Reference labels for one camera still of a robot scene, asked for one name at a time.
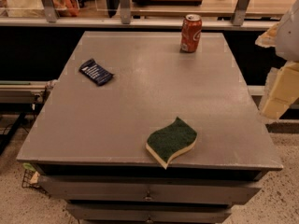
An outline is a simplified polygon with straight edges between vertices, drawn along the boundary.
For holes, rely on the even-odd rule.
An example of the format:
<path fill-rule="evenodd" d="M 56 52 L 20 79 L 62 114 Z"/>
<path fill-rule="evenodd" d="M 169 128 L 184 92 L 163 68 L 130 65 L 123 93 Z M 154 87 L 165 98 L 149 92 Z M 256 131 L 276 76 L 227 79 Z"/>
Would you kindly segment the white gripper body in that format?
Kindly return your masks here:
<path fill-rule="evenodd" d="M 276 55 L 287 61 L 299 61 L 299 0 L 293 3 L 278 24 Z"/>

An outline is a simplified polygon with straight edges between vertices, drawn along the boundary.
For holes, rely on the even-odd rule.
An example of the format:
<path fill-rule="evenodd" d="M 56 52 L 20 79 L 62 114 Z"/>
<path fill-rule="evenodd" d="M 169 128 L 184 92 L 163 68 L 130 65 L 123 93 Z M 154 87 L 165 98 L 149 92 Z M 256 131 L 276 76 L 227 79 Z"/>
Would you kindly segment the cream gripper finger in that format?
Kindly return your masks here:
<path fill-rule="evenodd" d="M 286 62 L 272 67 L 267 75 L 264 95 L 259 104 L 262 117 L 279 119 L 299 99 L 299 63 Z"/>
<path fill-rule="evenodd" d="M 258 36 L 255 44 L 262 48 L 271 48 L 276 46 L 278 24 L 274 24 L 267 31 Z"/>

